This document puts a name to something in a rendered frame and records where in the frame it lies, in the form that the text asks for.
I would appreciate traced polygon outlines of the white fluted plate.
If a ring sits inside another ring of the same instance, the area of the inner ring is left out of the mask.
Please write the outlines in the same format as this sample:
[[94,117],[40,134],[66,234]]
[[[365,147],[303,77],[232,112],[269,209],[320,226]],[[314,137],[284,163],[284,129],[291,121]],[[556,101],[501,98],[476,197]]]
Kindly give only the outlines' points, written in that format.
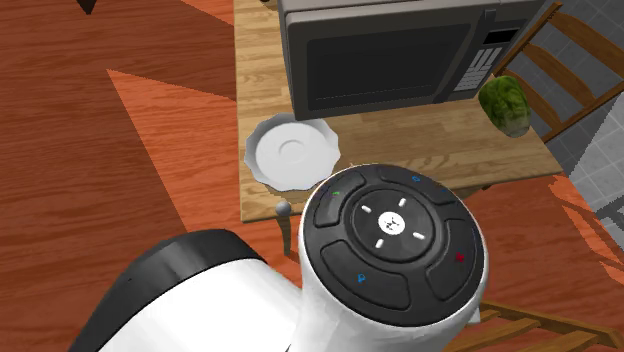
[[276,191],[304,191],[333,174],[341,157],[338,135],[322,119],[298,121],[278,113],[246,138],[244,164]]

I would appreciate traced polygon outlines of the light wooden table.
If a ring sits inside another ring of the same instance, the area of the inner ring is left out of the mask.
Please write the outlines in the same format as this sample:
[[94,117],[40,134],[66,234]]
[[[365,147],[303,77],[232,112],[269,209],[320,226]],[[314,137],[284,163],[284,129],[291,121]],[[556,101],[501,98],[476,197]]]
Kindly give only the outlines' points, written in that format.
[[[245,141],[256,125],[292,113],[278,5],[234,0],[239,185],[241,218],[274,218],[280,201],[301,213],[312,192],[276,191],[256,181],[244,164]],[[480,188],[559,172],[534,132],[510,138],[472,98],[327,118],[341,157],[333,174],[360,164],[392,164],[421,173],[460,199]]]

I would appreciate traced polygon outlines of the grey microwave oven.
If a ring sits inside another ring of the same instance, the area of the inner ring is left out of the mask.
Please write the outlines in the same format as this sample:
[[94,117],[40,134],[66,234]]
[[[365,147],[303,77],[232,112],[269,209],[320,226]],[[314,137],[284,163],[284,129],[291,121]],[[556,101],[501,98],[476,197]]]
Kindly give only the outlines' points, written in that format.
[[545,0],[278,0],[294,116],[477,95]]

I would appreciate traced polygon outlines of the green lettuce head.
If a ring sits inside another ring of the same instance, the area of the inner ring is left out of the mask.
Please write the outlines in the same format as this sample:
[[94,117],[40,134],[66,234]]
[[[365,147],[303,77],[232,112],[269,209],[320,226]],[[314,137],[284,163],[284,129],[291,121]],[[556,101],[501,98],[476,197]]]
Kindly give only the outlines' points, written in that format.
[[490,122],[506,136],[518,138],[528,132],[531,110],[516,78],[501,76],[488,81],[478,100]]

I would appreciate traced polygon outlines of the brown wooden chair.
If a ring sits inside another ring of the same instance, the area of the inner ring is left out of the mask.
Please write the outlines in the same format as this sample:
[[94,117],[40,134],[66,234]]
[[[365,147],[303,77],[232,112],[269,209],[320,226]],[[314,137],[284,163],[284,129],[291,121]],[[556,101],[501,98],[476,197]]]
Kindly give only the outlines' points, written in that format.
[[518,352],[584,352],[594,345],[624,351],[624,336],[614,328],[590,324],[552,314],[484,300],[478,312],[480,322],[498,318],[504,324],[454,339],[443,352],[477,352],[512,338],[541,329],[556,337],[527,346]]
[[[557,137],[582,118],[624,92],[624,49],[618,47],[578,18],[561,13],[559,11],[561,7],[562,4],[558,1],[552,3],[493,70],[495,77],[510,76],[515,78],[523,89],[530,107],[550,127],[550,131],[542,137],[543,142],[548,142]],[[621,81],[601,96],[594,96],[586,83],[559,59],[545,49],[531,43],[531,40],[546,24],[553,25],[571,41],[587,51],[590,56],[616,73]],[[582,108],[567,120],[562,121],[550,103],[540,96],[519,74],[508,68],[510,62],[520,53],[524,54],[561,86],[582,105]]]

